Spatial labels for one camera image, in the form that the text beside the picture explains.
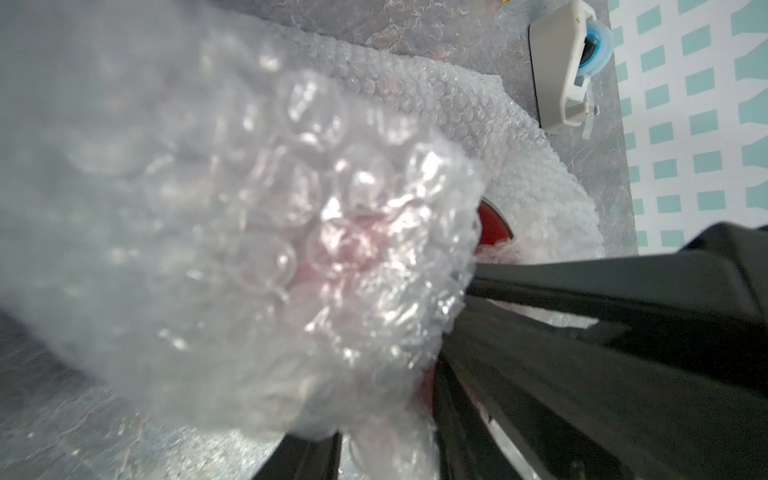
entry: white plastic piece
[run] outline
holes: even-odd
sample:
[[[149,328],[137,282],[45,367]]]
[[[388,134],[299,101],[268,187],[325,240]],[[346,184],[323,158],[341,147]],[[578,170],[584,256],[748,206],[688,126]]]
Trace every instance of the white plastic piece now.
[[[587,88],[587,101],[592,103],[594,101],[594,93],[592,92],[592,85]],[[594,128],[594,118],[600,114],[600,107],[594,106],[594,112],[592,115],[587,116],[587,121],[584,122],[584,131],[581,133],[581,138],[589,140],[592,138],[592,128]]]
[[[587,21],[597,21],[582,0],[531,24],[531,59],[541,128],[551,135],[578,127],[594,111],[585,99],[590,79],[577,76]]]

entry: teal square pattern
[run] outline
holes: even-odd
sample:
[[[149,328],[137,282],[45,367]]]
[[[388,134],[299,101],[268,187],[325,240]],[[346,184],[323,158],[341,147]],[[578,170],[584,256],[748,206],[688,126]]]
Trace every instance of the teal square pattern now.
[[[696,194],[699,210],[725,210],[725,190],[699,192]]]
[[[651,10],[637,17],[637,34],[642,35],[659,25],[661,25],[661,7],[656,5]]]
[[[663,104],[670,102],[670,88],[668,84],[661,85],[660,87],[651,88],[645,92],[645,108],[650,110],[651,108],[659,107]]]
[[[660,214],[678,214],[683,211],[683,208],[680,205],[680,195],[657,197],[656,205],[659,207]]]
[[[739,122],[768,125],[768,88],[739,103]]]
[[[677,13],[682,15],[704,3],[707,3],[707,0],[677,0]]]
[[[637,246],[638,247],[648,246],[648,232],[643,230],[639,230],[637,232]]]
[[[654,162],[654,178],[660,180],[662,178],[673,178],[677,176],[677,160],[664,160],[660,162]]]
[[[723,155],[719,150],[694,155],[694,173],[705,174],[719,170],[723,170]]]
[[[618,47],[624,44],[624,27],[614,28],[614,46]]]
[[[730,16],[733,36],[742,33],[768,33],[768,2],[751,0],[744,8]]]
[[[705,25],[687,35],[683,35],[683,55],[690,55],[712,45],[710,26]]]
[[[624,134],[624,146],[627,150],[634,150],[637,148],[637,138],[635,138],[633,131]]]
[[[629,183],[636,184],[640,181],[640,167],[629,167]]]
[[[667,53],[664,46],[656,47],[640,55],[640,66],[643,72],[653,70],[667,63]]]
[[[768,168],[768,136],[741,147],[741,161],[744,167]]]
[[[759,78],[768,80],[768,41],[764,41],[750,53],[733,61],[736,79]]]
[[[632,99],[625,98],[621,101],[621,116],[627,117],[632,115]]]
[[[680,248],[685,244],[685,235],[682,230],[662,230],[661,246]]]
[[[703,91],[715,88],[715,69],[708,68],[699,73],[685,77],[685,90],[688,96],[700,94]]]
[[[650,144],[661,144],[665,141],[674,140],[674,129],[672,128],[672,122],[668,121],[666,124],[656,125],[648,129],[650,135]]]
[[[616,80],[625,81],[629,79],[629,71],[627,70],[627,62],[621,65],[616,65]]]
[[[634,210],[635,215],[644,215],[645,209],[643,208],[643,200],[632,200],[632,209]]]
[[[702,114],[691,115],[690,118],[690,134],[706,134],[710,131],[715,131],[720,128],[717,121],[717,110],[705,111]]]
[[[762,208],[768,210],[768,182],[744,189],[747,208]]]

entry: patterned wall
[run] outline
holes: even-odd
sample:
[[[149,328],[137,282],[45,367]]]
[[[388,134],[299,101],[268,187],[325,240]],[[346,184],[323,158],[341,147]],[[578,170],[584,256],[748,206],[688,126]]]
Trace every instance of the patterned wall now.
[[[609,0],[641,254],[768,224],[768,0]]]

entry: bubble wrap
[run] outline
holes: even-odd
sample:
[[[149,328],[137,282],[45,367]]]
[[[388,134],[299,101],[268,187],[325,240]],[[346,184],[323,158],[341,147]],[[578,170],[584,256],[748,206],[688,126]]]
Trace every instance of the bubble wrap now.
[[[515,241],[502,263],[550,263],[605,255],[594,201],[568,173],[545,133],[504,91],[499,76],[420,57],[401,57],[334,38],[239,17],[241,31],[283,39],[296,61],[347,91],[415,113],[483,163],[485,196]]]
[[[411,401],[472,275],[478,165],[268,28],[29,5],[1,57],[3,308],[163,418],[342,429],[373,478],[436,478]]]

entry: granite countertop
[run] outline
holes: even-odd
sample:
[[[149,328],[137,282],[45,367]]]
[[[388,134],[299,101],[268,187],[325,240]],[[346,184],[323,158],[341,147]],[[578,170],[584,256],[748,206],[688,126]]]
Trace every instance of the granite countertop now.
[[[568,0],[215,0],[223,7],[339,40],[443,60],[502,77],[509,96],[538,118],[528,26]],[[588,2],[608,24],[607,0]],[[637,254],[614,62],[593,79],[601,114],[591,139],[579,127],[550,137],[595,200],[608,256]]]

